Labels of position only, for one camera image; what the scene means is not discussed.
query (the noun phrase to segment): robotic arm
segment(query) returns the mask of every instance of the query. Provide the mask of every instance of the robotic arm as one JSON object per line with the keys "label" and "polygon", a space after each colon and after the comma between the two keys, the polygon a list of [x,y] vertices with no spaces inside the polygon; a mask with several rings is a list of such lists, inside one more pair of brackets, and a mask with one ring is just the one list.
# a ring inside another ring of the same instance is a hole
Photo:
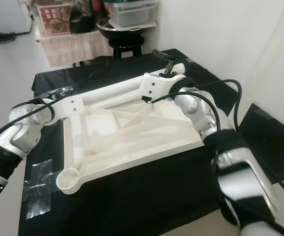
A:
{"label": "robotic arm", "polygon": [[[26,158],[39,142],[41,129],[63,118],[77,115],[84,107],[96,102],[122,94],[126,99],[141,96],[150,102],[171,92],[193,92],[207,98],[216,107],[213,97],[206,91],[199,91],[192,86],[191,79],[185,77],[183,64],[174,65],[174,60],[166,55],[168,65],[165,70],[145,73],[118,84],[93,90],[79,95],[64,97],[59,102],[35,114],[28,116],[0,133],[0,193],[8,183],[8,178],[19,163]],[[67,95],[68,89],[54,91]],[[193,95],[173,97],[175,104],[192,121],[202,141],[208,146],[219,146],[215,115],[210,106]],[[45,106],[52,100],[44,98],[35,102],[22,104],[12,109],[9,121],[29,114]],[[272,184],[259,166],[250,149],[235,132],[225,113],[217,109],[221,125],[221,152],[218,156],[217,182],[223,194],[236,203],[260,210],[269,219],[275,221],[278,216],[277,199]],[[236,204],[219,197],[223,216],[238,225],[241,235],[282,235],[261,219],[241,210]]]}

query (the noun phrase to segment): white wall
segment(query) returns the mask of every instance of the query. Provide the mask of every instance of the white wall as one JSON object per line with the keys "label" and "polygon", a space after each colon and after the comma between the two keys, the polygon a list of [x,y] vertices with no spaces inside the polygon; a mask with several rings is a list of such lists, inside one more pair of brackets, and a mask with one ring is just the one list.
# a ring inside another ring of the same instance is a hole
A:
{"label": "white wall", "polygon": [[[283,11],[284,0],[160,0],[158,27],[148,31],[144,50],[176,48],[220,79],[236,79],[244,87],[261,70],[259,60]],[[273,102],[284,62],[275,68],[254,102],[284,124],[284,105],[279,109]],[[284,104],[284,97],[279,101]]]}

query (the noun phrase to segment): gray floor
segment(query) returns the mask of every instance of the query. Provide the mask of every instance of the gray floor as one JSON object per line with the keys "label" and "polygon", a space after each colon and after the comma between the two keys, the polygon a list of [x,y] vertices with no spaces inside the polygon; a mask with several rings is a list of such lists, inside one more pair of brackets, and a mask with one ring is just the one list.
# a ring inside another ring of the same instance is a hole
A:
{"label": "gray floor", "polygon": [[[8,122],[14,105],[33,98],[30,88],[35,74],[55,69],[61,68],[49,67],[42,46],[35,41],[35,26],[14,42],[0,44],[0,127]],[[18,235],[24,169],[21,163],[0,194],[0,236]]]}

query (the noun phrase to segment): black cable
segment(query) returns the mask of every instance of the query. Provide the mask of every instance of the black cable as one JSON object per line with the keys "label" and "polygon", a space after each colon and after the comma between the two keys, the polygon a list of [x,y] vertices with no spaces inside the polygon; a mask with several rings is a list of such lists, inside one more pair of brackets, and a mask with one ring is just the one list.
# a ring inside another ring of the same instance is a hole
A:
{"label": "black cable", "polygon": [[[237,102],[235,104],[235,109],[234,109],[234,124],[235,124],[236,131],[240,132],[239,125],[238,125],[238,118],[237,118],[238,117],[238,107],[239,107],[239,103],[240,103],[241,96],[242,96],[242,87],[241,87],[240,83],[236,80],[220,80],[220,81],[216,81],[216,82],[212,82],[212,83],[208,83],[208,84],[198,85],[198,87],[214,85],[214,84],[217,84],[217,83],[227,83],[227,82],[236,84],[236,86],[238,88],[238,97],[237,97]],[[253,150],[252,150],[252,152],[253,152],[255,158],[257,159],[257,161],[261,163],[263,168],[271,175],[271,177],[273,179],[275,179],[275,181],[284,190],[284,182],[281,180],[281,178],[279,178],[277,176],[277,174],[271,169],[271,167],[258,154],[256,154]]]}
{"label": "black cable", "polygon": [[50,106],[54,105],[55,103],[61,101],[62,99],[66,98],[66,97],[68,97],[68,96],[69,96],[69,94],[66,95],[66,96],[64,96],[64,97],[61,97],[61,98],[59,98],[59,99],[57,99],[57,100],[55,100],[55,101],[52,101],[52,102],[50,102],[50,103],[48,103],[48,104],[46,104],[46,105],[44,105],[44,106],[42,106],[42,107],[36,109],[35,111],[32,111],[32,112],[30,112],[30,113],[27,113],[27,114],[25,114],[24,116],[21,116],[21,117],[15,119],[15,120],[9,122],[8,124],[6,124],[5,126],[3,126],[3,127],[0,129],[0,134],[1,134],[4,130],[6,130],[6,129],[10,128],[11,126],[13,126],[16,122],[19,122],[19,121],[22,120],[22,119],[25,119],[25,118],[27,118],[27,117],[29,117],[29,116],[31,116],[31,115],[37,113],[37,112],[40,112],[41,110],[44,110],[44,109],[47,108],[47,107],[50,107]]}
{"label": "black cable", "polygon": [[[211,103],[211,101],[208,100],[205,96],[203,96],[201,94],[198,94],[198,93],[195,93],[195,92],[174,92],[174,93],[165,95],[163,97],[160,97],[158,99],[155,99],[151,103],[156,103],[156,102],[159,102],[159,101],[164,100],[166,98],[174,97],[174,96],[177,96],[177,95],[191,95],[191,96],[198,97],[198,98],[202,99],[203,101],[205,101],[210,106],[210,108],[212,109],[212,111],[214,113],[214,117],[215,117],[215,120],[216,120],[217,133],[218,134],[220,133],[220,131],[221,131],[221,123],[220,123],[220,118],[218,116],[217,110],[216,110],[215,106]],[[219,156],[219,150],[215,149],[215,154],[214,154],[214,157],[213,157],[212,173],[213,173],[213,179],[215,181],[217,191],[220,192],[220,194],[225,199],[227,199],[233,206],[237,206],[237,207],[243,209],[244,211],[252,214],[254,217],[258,218],[261,221],[266,222],[272,228],[274,228],[276,231],[278,231],[279,233],[284,235],[284,227],[281,226],[279,223],[277,223],[276,221],[272,221],[271,219],[268,219],[265,216],[260,215],[260,214],[258,214],[256,212],[251,211],[249,208],[241,205],[240,203],[237,203],[232,198],[228,197],[226,194],[224,194],[222,192],[221,187],[220,187],[220,185],[218,183],[218,180],[217,180],[217,176],[216,176],[216,172],[217,172],[217,165],[216,165],[216,163],[218,161],[218,156]]]}

